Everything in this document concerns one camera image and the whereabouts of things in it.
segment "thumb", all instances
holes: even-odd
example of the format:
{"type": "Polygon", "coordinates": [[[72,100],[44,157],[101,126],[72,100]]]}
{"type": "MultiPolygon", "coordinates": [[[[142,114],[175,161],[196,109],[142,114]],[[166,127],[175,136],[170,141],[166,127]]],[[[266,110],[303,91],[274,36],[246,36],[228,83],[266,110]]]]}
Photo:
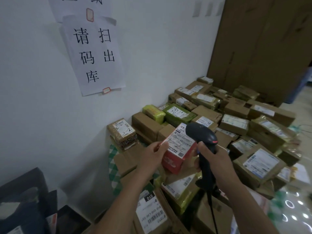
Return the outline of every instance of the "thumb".
{"type": "Polygon", "coordinates": [[[201,141],[197,146],[200,153],[208,160],[211,161],[213,159],[214,154],[207,148],[207,146],[201,141]]]}
{"type": "Polygon", "coordinates": [[[168,141],[163,142],[160,146],[158,151],[156,152],[158,156],[163,157],[167,149],[169,148],[168,141]]]}

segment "person's left hand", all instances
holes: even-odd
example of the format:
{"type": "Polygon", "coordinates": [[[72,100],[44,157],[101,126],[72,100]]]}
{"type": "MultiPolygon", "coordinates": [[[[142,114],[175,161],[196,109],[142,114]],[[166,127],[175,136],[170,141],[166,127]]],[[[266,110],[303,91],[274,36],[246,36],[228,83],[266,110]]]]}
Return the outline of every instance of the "person's left hand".
{"type": "Polygon", "coordinates": [[[144,149],[141,153],[141,159],[137,166],[137,173],[140,176],[149,179],[160,166],[162,157],[169,148],[169,143],[166,141],[154,142],[144,149]]]}

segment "pile of parcels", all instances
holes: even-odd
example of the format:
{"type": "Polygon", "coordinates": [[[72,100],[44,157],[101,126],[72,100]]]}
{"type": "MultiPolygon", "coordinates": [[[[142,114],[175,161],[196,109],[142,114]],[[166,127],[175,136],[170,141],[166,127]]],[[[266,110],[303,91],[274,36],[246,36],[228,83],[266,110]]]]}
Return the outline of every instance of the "pile of parcels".
{"type": "MultiPolygon", "coordinates": [[[[254,195],[272,199],[275,191],[296,179],[296,170],[302,166],[297,164],[301,159],[300,140],[288,128],[295,113],[256,101],[259,93],[242,85],[230,93],[212,83],[210,78],[198,78],[187,87],[176,89],[165,105],[145,106],[132,116],[131,125],[122,118],[107,126],[120,152],[114,160],[123,186],[135,172],[144,149],[142,143],[169,142],[159,175],[151,177],[152,184],[147,184],[141,194],[134,233],[166,233],[168,228],[172,233],[178,233],[174,229],[188,233],[177,216],[183,214],[199,191],[195,181],[201,178],[191,156],[197,144],[185,133],[190,122],[215,132],[240,180],[254,195]]],[[[230,233],[233,213],[227,197],[221,192],[213,203],[219,233],[230,233]]],[[[194,221],[199,223],[198,233],[203,227],[215,232],[207,205],[204,197],[194,221]]]]}

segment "forearm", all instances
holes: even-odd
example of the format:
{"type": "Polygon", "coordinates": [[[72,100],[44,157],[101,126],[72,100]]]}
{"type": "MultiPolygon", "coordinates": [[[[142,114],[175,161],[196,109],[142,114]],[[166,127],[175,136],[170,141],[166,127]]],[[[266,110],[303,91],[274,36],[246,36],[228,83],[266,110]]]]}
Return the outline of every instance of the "forearm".
{"type": "Polygon", "coordinates": [[[270,219],[240,182],[226,192],[241,234],[278,234],[270,219]]]}
{"type": "Polygon", "coordinates": [[[97,224],[94,234],[129,234],[145,183],[144,177],[136,173],[97,224]]]}

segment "hand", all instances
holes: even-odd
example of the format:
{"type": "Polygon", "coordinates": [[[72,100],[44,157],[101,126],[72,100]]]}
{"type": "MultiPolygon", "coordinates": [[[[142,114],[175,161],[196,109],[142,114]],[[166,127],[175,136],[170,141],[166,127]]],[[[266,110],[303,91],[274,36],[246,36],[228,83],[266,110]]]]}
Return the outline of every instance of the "hand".
{"type": "MultiPolygon", "coordinates": [[[[216,154],[213,154],[203,142],[199,142],[197,147],[200,153],[209,161],[210,169],[216,178],[216,184],[224,193],[227,193],[233,186],[240,183],[232,161],[224,148],[217,145],[216,154]]],[[[199,158],[194,163],[195,167],[200,169],[199,158]]]]}
{"type": "Polygon", "coordinates": [[[169,148],[166,141],[154,142],[144,149],[141,154],[140,162],[137,166],[137,173],[148,180],[160,166],[162,157],[169,148]]]}

